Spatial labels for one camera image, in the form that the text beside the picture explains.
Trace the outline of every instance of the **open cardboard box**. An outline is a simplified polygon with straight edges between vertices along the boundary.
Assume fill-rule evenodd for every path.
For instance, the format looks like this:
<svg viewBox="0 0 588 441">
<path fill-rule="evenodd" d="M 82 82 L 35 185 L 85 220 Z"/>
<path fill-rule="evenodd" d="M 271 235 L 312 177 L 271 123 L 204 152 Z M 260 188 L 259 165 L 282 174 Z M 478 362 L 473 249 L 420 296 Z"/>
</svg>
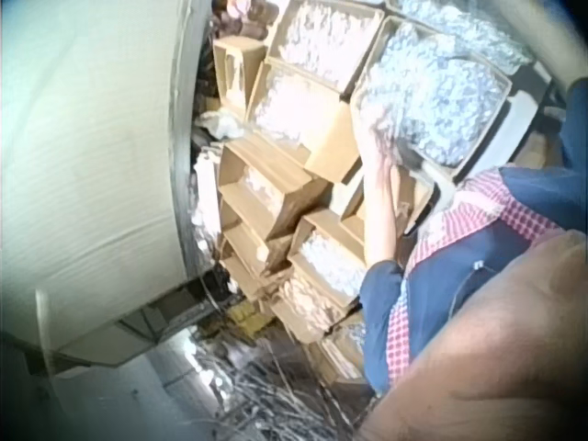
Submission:
<svg viewBox="0 0 588 441">
<path fill-rule="evenodd" d="M 361 48 L 361 51 L 357 52 L 357 56 L 354 60 L 350 60 L 349 64 L 341 66 L 341 69 L 346 69 L 346 72 L 342 75 L 344 78 L 341 82 L 335 83 L 325 80 L 315 73 L 305 71 L 303 68 L 285 62 L 280 56 L 280 46 L 282 46 L 288 35 L 288 28 L 292 23 L 292 20 L 297 15 L 300 6 L 305 3 L 304 0 L 289 0 L 288 6 L 284 11 L 282 19 L 277 24 L 276 34 L 272 40 L 267 51 L 267 58 L 272 62 L 278 62 L 291 66 L 291 68 L 297 71 L 299 74 L 303 74 L 312 78 L 317 83 L 331 88 L 337 95 L 347 95 L 353 92 L 353 88 L 356 85 L 356 79 L 361 73 L 365 55 L 368 53 L 371 44 L 374 41 L 374 37 L 378 32 L 379 25 L 384 18 L 384 12 L 366 5 L 358 5 L 357 3 L 347 3 L 338 0 L 314 0 L 314 4 L 329 6 L 332 10 L 349 14 L 352 17 L 357 18 L 375 18 L 369 27 L 366 28 L 365 36 L 361 41 L 350 41 L 349 44 L 353 44 L 356 47 Z"/>
<path fill-rule="evenodd" d="M 341 373 L 325 352 L 321 342 L 307 345 L 305 352 L 311 364 L 311 369 L 319 376 L 324 384 L 331 386 L 337 380 L 341 379 Z"/>
<path fill-rule="evenodd" d="M 255 110 L 267 97 L 267 78 L 274 74 L 295 75 L 311 85 L 315 97 L 320 97 L 321 108 L 309 108 L 315 118 L 311 119 L 312 125 L 305 128 L 301 143 L 276 139 L 255 124 Z M 296 120 L 297 114 L 292 111 L 288 117 Z M 330 182 L 342 182 L 359 160 L 349 105 L 340 100 L 338 93 L 291 71 L 287 66 L 270 62 L 262 64 L 245 121 L 252 125 L 258 139 L 269 142 L 289 160 Z"/>
<path fill-rule="evenodd" d="M 314 230 L 317 230 L 325 237 L 333 239 L 341 245 L 345 253 L 348 253 L 360 266 L 365 267 L 363 245 L 343 228 L 336 214 L 328 209 L 321 209 L 302 217 L 294 233 L 294 239 L 288 254 L 288 260 L 298 274 L 309 281 L 335 306 L 345 311 L 350 311 L 356 302 L 356 298 L 349 298 L 331 287 L 300 253 L 302 244 L 306 242 Z"/>
<path fill-rule="evenodd" d="M 266 46 L 247 37 L 230 36 L 214 40 L 212 50 L 220 102 L 244 119 Z"/>
<path fill-rule="evenodd" d="M 243 182 L 246 167 L 253 168 L 280 193 L 279 213 L 272 213 Z M 315 178 L 267 143 L 247 140 L 225 145 L 220 159 L 218 188 L 225 203 L 261 240 L 267 241 L 296 228 L 301 214 L 318 205 L 328 183 Z"/>
<path fill-rule="evenodd" d="M 269 308 L 301 343 L 308 345 L 318 342 L 324 336 L 323 331 L 310 329 L 306 322 L 279 296 L 271 300 Z"/>
<path fill-rule="evenodd" d="M 364 354 L 362 349 L 344 332 L 346 326 L 365 323 L 362 311 L 358 311 L 340 322 L 331 336 L 333 343 L 339 348 L 343 356 L 349 360 L 359 372 L 364 372 Z"/>
<path fill-rule="evenodd" d="M 408 170 L 399 166 L 393 169 L 391 176 L 392 196 L 396 210 L 396 232 L 399 236 L 411 234 L 422 223 L 422 215 L 427 205 L 433 200 L 435 184 L 425 178 L 413 177 Z M 364 245 L 365 202 L 363 183 L 341 216 L 341 224 L 362 246 Z"/>
<path fill-rule="evenodd" d="M 390 39 L 390 37 L 392 35 L 394 35 L 396 30 L 404 22 L 412 23 L 416 27 L 416 30 L 417 30 L 419 37 L 421 39 L 440 33 L 440 32 L 437 32 L 437 31 L 435 31 L 435 30 L 433 30 L 423 24 L 420 24 L 418 22 L 415 22 L 415 21 L 412 21 L 409 19 L 404 19 L 404 18 L 394 17 L 394 16 L 386 17 L 386 19 L 384 19 L 382 27 L 379 30 L 378 36 L 376 37 L 376 41 L 374 43 L 374 46 L 367 57 L 366 65 L 364 66 L 364 70 L 363 70 L 363 72 L 359 78 L 359 81 L 358 81 L 359 84 L 361 84 L 364 81 L 364 79 L 366 78 L 366 75 L 369 72 L 369 69 L 376 62 L 379 61 L 382 52 L 384 52 L 384 49 L 386 48 L 386 44 L 388 43 L 388 40 Z M 432 165 L 440 173 L 442 173 L 444 176 L 446 176 L 450 181 L 458 180 L 458 178 L 461 174 L 461 171 L 467 165 L 469 165 L 470 161 L 472 161 L 474 157 L 476 157 L 476 153 L 478 152 L 479 148 L 481 147 L 482 142 L 486 138 L 486 135 L 489 133 L 492 126 L 497 122 L 499 114 L 501 113 L 501 111 L 503 109 L 503 105 L 506 102 L 506 98 L 509 96 L 511 89 L 513 87 L 513 83 L 511 82 L 511 80 L 507 76 L 505 76 L 500 70 L 498 70 L 496 67 L 494 67 L 491 63 L 489 63 L 485 58 L 481 57 L 478 54 L 472 53 L 469 56 L 469 59 L 474 62 L 479 62 L 479 63 L 485 64 L 492 70 L 496 79 L 503 85 L 503 95 L 502 95 L 502 99 L 501 99 L 500 103 L 498 104 L 498 106 L 494 110 L 494 113 L 493 113 L 490 121 L 486 125 L 486 128 L 481 132 L 478 139 L 472 143 L 471 148 L 469 149 L 469 154 L 461 161 L 461 163 L 459 163 L 459 165 L 457 167 L 446 167 L 446 166 L 437 164 L 435 161 L 433 161 L 431 158 L 427 157 L 425 154 L 420 153 L 420 152 L 416 152 L 418 155 L 423 157 L 423 159 L 425 161 L 427 161 L 430 165 Z M 350 103 L 351 103 L 352 108 L 357 107 L 358 103 L 357 103 L 357 95 L 356 94 L 353 94 L 351 96 Z"/>
<path fill-rule="evenodd" d="M 220 227 L 224 238 L 253 276 L 265 277 L 288 265 L 292 234 L 264 241 L 224 200 L 220 204 Z"/>
<path fill-rule="evenodd" d="M 224 238 L 221 239 L 220 264 L 226 268 L 244 296 L 251 302 L 271 297 L 292 271 L 291 268 L 285 268 L 268 277 L 254 277 L 234 252 L 229 241 Z"/>
</svg>

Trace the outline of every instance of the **box stack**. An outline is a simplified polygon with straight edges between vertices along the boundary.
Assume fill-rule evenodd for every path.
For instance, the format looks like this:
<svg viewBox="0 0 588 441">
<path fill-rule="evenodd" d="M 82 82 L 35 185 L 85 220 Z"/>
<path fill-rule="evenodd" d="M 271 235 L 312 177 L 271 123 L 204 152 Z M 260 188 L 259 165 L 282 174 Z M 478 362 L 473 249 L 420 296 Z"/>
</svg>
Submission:
<svg viewBox="0 0 588 441">
<path fill-rule="evenodd" d="M 408 22 L 384 15 L 339 1 L 290 0 L 266 57 L 261 43 L 215 42 L 221 100 L 246 127 L 220 160 L 220 261 L 249 301 L 308 346 L 327 382 L 363 376 L 358 292 L 368 269 L 363 185 L 351 179 L 362 173 L 351 108 L 361 110 L 356 84 L 373 79 L 390 38 Z M 435 34 L 412 25 L 423 37 Z M 435 165 L 449 179 L 473 161 L 510 89 L 490 69 L 504 86 L 502 101 L 459 164 Z M 435 202 L 435 181 L 423 169 L 393 172 L 397 231 L 414 237 Z M 329 201 L 337 186 L 349 186 L 349 196 L 335 212 Z"/>
</svg>

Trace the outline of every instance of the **blurry foreground object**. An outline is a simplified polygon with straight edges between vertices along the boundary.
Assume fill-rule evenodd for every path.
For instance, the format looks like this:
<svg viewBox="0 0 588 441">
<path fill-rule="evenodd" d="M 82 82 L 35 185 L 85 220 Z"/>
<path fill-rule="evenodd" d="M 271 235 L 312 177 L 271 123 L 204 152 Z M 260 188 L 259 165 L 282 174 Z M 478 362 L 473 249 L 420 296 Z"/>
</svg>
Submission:
<svg viewBox="0 0 588 441">
<path fill-rule="evenodd" d="M 474 294 L 357 439 L 584 439 L 587 238 L 551 236 Z"/>
</svg>

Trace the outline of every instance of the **white wall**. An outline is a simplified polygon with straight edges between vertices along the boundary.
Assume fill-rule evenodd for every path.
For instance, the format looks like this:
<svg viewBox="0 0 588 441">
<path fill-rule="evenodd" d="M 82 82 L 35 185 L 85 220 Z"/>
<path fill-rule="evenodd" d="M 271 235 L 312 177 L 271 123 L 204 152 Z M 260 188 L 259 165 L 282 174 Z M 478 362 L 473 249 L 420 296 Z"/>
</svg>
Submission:
<svg viewBox="0 0 588 441">
<path fill-rule="evenodd" d="M 170 96 L 194 3 L 3 2 L 5 333 L 38 345 L 42 313 L 59 349 L 186 280 Z"/>
</svg>

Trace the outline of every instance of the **stacked cardboard boxes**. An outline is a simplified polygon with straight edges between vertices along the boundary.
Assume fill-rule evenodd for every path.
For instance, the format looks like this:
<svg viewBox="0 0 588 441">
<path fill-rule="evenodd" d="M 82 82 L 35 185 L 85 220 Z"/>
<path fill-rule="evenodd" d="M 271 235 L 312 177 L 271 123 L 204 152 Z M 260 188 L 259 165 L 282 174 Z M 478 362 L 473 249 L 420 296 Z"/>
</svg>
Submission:
<svg viewBox="0 0 588 441">
<path fill-rule="evenodd" d="M 332 194 L 334 185 L 349 183 L 352 173 L 361 173 L 357 171 L 359 154 L 351 120 L 351 107 L 357 100 L 356 80 L 365 77 L 377 61 L 402 18 L 384 19 L 382 11 L 368 6 L 329 0 L 316 3 L 357 17 L 375 18 L 376 25 L 370 25 L 365 40 L 356 42 L 364 46 L 364 52 L 352 63 L 354 69 L 347 81 L 333 84 L 281 59 L 279 45 L 302 4 L 300 0 L 290 1 L 267 57 L 261 43 L 243 38 L 215 43 L 221 101 L 246 127 L 241 139 L 224 145 L 220 160 L 219 251 L 221 263 L 245 297 L 264 311 L 271 311 L 308 346 L 327 381 L 353 381 L 363 375 L 361 347 L 346 332 L 347 327 L 363 322 L 357 312 L 357 293 L 349 295 L 334 287 L 301 250 L 317 232 L 338 247 L 348 261 L 367 270 L 361 180 L 353 180 L 357 187 L 342 213 L 329 210 L 325 195 Z M 419 31 L 433 32 L 425 27 L 419 27 Z M 297 75 L 308 82 L 313 102 L 319 103 L 312 110 L 316 118 L 296 142 L 256 124 L 255 112 L 270 92 L 267 80 L 272 75 Z M 471 161 L 485 135 L 457 169 L 442 170 L 449 180 Z M 422 171 L 397 167 L 391 186 L 397 231 L 399 235 L 412 235 L 435 200 L 435 183 Z M 401 261 L 408 258 L 410 249 L 403 253 Z M 291 291 L 293 287 L 303 291 L 298 301 L 286 295 L 286 288 Z M 311 317 L 315 312 L 322 314 L 320 320 Z"/>
</svg>

